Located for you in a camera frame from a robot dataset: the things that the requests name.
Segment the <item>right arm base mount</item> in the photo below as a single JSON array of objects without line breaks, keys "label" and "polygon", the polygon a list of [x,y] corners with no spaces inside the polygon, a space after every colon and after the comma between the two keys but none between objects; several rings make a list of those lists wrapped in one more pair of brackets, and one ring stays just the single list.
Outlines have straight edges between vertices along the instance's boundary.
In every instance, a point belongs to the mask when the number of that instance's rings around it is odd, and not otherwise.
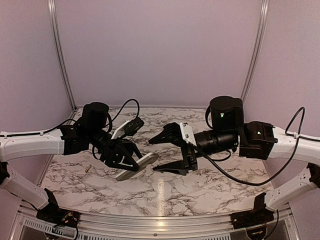
[{"label": "right arm base mount", "polygon": [[230,215],[230,218],[234,229],[249,228],[257,225],[263,225],[275,219],[274,211],[269,211],[267,209],[252,209],[235,212]]}]

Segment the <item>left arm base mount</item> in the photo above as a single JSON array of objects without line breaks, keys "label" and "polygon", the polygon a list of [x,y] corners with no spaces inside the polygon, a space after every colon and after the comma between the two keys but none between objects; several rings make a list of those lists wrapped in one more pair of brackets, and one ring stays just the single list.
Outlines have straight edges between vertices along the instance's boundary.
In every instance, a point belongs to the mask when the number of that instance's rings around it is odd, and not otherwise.
[{"label": "left arm base mount", "polygon": [[58,226],[75,228],[78,226],[80,213],[68,209],[41,209],[37,212],[36,218],[53,223]]}]

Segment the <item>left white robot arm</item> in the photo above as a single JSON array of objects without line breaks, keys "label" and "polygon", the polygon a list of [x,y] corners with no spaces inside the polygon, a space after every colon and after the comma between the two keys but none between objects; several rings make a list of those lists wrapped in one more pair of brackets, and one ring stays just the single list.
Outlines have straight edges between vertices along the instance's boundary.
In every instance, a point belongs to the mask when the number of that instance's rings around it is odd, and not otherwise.
[{"label": "left white robot arm", "polygon": [[124,122],[115,131],[109,106],[92,102],[83,107],[81,117],[73,124],[62,123],[43,131],[0,134],[0,187],[29,202],[53,223],[63,219],[63,211],[53,193],[33,184],[9,165],[10,160],[39,155],[74,155],[89,149],[98,153],[98,160],[109,168],[122,169],[117,180],[122,181],[143,169],[151,154],[142,155],[132,141],[144,122],[136,117]]}]

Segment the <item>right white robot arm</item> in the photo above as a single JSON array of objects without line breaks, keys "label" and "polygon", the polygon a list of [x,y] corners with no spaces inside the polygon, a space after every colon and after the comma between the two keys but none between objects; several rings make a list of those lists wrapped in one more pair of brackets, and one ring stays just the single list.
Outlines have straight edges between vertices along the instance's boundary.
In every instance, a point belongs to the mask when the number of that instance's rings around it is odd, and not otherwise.
[{"label": "right white robot arm", "polygon": [[244,121],[244,106],[240,98],[218,96],[209,102],[205,112],[208,130],[194,133],[186,123],[169,123],[150,144],[171,143],[180,147],[182,160],[154,168],[157,172],[186,175],[198,168],[199,157],[227,151],[238,152],[250,159],[287,159],[306,162],[306,167],[296,177],[276,188],[261,193],[254,199],[253,209],[247,219],[258,224],[291,199],[320,186],[320,140],[317,137],[290,132],[261,121]]}]

